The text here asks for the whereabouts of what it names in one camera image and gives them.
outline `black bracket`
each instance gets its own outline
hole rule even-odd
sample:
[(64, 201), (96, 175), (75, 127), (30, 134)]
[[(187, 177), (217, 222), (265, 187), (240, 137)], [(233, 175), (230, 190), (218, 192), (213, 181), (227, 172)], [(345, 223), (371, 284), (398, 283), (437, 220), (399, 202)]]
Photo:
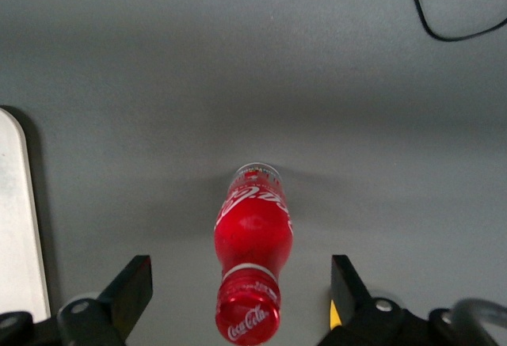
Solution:
[(97, 299), (71, 302), (45, 321), (0, 315), (0, 346), (124, 346), (153, 295), (151, 259), (136, 256)]

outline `black cable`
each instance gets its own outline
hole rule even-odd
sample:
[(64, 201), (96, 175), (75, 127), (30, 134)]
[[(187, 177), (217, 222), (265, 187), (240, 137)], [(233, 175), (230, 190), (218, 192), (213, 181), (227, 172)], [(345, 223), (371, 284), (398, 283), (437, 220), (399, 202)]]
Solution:
[(463, 346), (498, 346), (482, 321), (507, 329), (507, 308), (495, 302), (467, 298), (451, 310), (451, 326)]
[(496, 31), (497, 29), (499, 29), (499, 28), (503, 27), (505, 24), (507, 24), (507, 18), (506, 18), (506, 19), (504, 19), (504, 21), (496, 24), (494, 27), (491, 27), (491, 28), (486, 29), (486, 30), (481, 31), (481, 32), (473, 33), (471, 35), (466, 35), (466, 36), (446, 37), (446, 36), (439, 35), (438, 33), (436, 33), (435, 31), (433, 31), (431, 29), (431, 27), (429, 26), (429, 24), (428, 24), (428, 22), (426, 20), (426, 16), (425, 16), (424, 10), (422, 9), (421, 0), (414, 0), (414, 3), (415, 3), (415, 6), (416, 6), (416, 9), (417, 9), (417, 13), (419, 14), (419, 18), (421, 19), (422, 26), (424, 27), (425, 31), (433, 39), (439, 40), (439, 41), (445, 41), (447, 43), (473, 39), (474, 37), (478, 37), (478, 36), (484, 35), (486, 33), (489, 33), (489, 32), (492, 32), (492, 31)]

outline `bottle cap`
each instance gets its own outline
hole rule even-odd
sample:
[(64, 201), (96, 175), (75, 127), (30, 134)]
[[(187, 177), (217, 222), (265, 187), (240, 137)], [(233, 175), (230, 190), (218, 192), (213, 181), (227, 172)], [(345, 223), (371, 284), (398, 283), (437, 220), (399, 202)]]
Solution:
[(233, 344), (256, 345), (269, 340), (280, 324), (280, 291), (261, 271), (238, 271), (219, 290), (216, 325)]

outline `gray surface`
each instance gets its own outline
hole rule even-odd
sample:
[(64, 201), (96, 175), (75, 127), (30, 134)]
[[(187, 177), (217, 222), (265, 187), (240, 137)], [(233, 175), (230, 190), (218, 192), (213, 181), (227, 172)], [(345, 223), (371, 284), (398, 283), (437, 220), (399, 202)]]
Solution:
[(439, 43), (411, 0), (0, 2), (53, 309), (149, 253), (129, 344), (226, 344), (212, 228), (256, 160), (280, 168), (295, 226), (271, 344), (326, 332), (332, 253), (423, 317), (507, 304), (505, 29)]

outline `white object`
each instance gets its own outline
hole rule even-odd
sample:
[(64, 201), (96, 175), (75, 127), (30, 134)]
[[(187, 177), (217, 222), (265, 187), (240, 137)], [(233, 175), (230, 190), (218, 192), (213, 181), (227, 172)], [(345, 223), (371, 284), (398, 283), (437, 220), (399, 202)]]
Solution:
[(0, 108), (0, 314), (50, 316), (25, 134)]

